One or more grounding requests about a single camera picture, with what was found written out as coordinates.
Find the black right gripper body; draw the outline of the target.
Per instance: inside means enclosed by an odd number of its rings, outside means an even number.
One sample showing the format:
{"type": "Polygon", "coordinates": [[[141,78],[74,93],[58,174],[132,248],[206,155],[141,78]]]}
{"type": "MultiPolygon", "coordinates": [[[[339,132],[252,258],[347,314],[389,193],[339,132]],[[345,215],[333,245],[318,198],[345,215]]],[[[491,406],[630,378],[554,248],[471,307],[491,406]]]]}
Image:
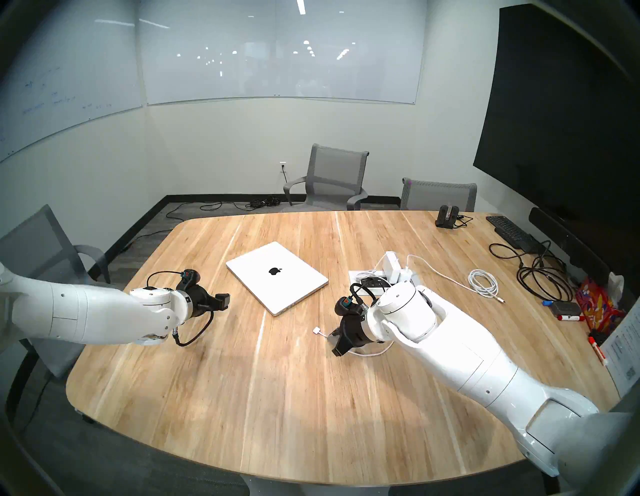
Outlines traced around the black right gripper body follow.
{"type": "Polygon", "coordinates": [[[341,342],[346,342],[346,351],[351,351],[353,348],[361,348],[375,342],[365,333],[362,322],[362,317],[356,314],[342,316],[339,328],[344,331],[344,340],[341,340],[341,342]]]}

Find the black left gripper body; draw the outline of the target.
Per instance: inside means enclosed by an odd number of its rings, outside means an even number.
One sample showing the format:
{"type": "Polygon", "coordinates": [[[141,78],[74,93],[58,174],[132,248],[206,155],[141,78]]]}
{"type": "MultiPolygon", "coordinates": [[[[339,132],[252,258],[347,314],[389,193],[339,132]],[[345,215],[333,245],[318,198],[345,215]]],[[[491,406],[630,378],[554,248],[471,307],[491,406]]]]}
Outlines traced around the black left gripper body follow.
{"type": "Polygon", "coordinates": [[[197,318],[206,312],[216,311],[216,300],[203,287],[190,287],[188,296],[191,299],[192,311],[190,318],[197,318]]]}

